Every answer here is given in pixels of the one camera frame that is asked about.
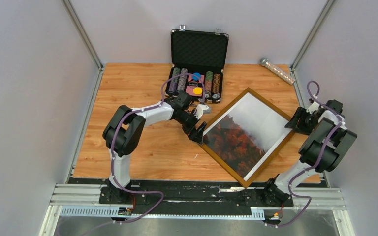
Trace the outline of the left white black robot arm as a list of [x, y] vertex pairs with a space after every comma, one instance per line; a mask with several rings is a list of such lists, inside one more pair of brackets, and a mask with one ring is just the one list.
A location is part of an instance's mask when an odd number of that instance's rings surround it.
[[102, 137], [110, 152], [109, 182], [114, 187], [112, 197], [119, 203], [126, 203], [131, 197], [130, 157], [139, 144], [144, 128], [161, 121], [175, 120], [188, 139], [203, 143], [206, 123], [198, 124], [201, 117], [211, 112], [206, 104], [198, 104], [189, 111], [194, 99], [186, 92], [175, 97], [163, 98], [160, 102], [142, 108], [121, 105], [105, 127]]

